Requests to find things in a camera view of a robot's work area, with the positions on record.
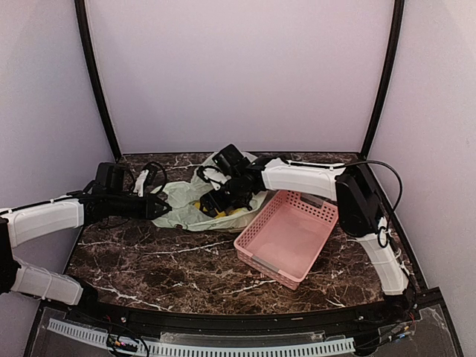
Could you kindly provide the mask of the yellow corn cob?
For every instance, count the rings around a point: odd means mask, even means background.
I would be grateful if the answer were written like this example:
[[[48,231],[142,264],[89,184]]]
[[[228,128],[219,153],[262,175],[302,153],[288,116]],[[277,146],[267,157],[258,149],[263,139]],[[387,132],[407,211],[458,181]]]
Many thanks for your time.
[[[230,213],[224,212],[224,208],[215,202],[202,202],[195,201],[193,203],[194,208],[196,208],[200,213],[203,213],[207,217],[212,219],[218,219],[226,216],[234,215],[240,212],[242,209],[231,211]]]

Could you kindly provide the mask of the light green plastic bag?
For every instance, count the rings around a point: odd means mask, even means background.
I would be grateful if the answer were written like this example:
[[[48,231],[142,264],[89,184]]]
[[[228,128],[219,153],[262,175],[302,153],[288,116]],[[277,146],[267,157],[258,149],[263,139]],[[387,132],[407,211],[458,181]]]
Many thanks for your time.
[[[243,208],[240,212],[218,219],[207,217],[194,208],[193,203],[199,201],[201,196],[213,189],[211,184],[203,182],[196,171],[200,166],[217,167],[212,155],[209,155],[203,162],[195,166],[192,176],[188,181],[172,181],[165,185],[162,193],[172,210],[153,220],[159,228],[182,228],[186,231],[228,231],[240,232],[244,230],[256,215],[261,211],[263,204],[267,200],[267,192],[254,194],[251,199],[249,210]]]

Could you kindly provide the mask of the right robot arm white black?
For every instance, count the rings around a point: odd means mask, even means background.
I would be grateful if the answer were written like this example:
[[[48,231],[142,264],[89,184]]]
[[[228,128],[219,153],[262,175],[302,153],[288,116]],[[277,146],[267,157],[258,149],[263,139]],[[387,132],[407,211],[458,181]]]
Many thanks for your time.
[[[410,283],[409,272],[390,235],[392,215],[384,212],[366,161],[319,164],[277,156],[250,161],[229,144],[212,157],[212,162],[196,171],[213,187],[199,201],[201,212],[216,217],[249,208],[252,195],[264,191],[293,191],[336,202],[342,231],[361,244],[376,269],[384,295],[391,296],[380,305],[380,317],[394,323],[408,311],[403,294]]]

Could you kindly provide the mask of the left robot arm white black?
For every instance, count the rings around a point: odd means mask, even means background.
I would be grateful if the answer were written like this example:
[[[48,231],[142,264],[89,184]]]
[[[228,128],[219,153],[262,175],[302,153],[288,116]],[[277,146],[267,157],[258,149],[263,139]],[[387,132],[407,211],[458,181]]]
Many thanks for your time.
[[[82,190],[59,198],[1,210],[1,293],[18,292],[42,300],[75,306],[89,324],[99,324],[105,309],[90,284],[26,263],[14,248],[58,231],[93,225],[111,217],[152,221],[172,208],[156,193],[146,193],[157,173],[165,169],[147,163],[138,177],[112,162],[98,165],[95,179]]]

